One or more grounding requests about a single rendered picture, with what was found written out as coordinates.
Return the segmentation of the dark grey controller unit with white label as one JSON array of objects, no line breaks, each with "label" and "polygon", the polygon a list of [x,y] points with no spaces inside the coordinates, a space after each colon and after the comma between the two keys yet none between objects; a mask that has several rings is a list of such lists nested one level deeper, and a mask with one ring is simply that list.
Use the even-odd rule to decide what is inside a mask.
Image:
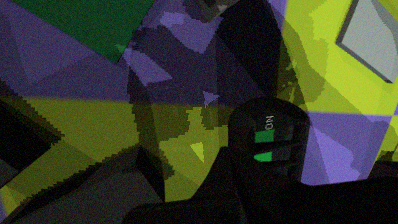
[{"label": "dark grey controller unit with white label", "polygon": [[301,182],[310,122],[297,105],[277,97],[249,99],[228,121],[228,146]]}]

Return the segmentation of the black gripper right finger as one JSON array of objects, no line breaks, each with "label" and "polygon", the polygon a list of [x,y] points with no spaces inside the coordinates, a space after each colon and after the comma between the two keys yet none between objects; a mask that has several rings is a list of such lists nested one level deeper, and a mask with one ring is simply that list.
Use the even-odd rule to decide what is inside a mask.
[{"label": "black gripper right finger", "polygon": [[306,185],[227,146],[233,184],[248,224],[316,224],[354,214],[398,208],[398,177]]}]

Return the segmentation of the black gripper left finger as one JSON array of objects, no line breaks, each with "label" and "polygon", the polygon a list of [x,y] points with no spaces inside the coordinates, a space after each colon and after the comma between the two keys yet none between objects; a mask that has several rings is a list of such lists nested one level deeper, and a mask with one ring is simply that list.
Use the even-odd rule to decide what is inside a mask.
[{"label": "black gripper left finger", "polygon": [[231,155],[221,147],[205,180],[186,200],[146,203],[132,208],[121,224],[240,224]]}]

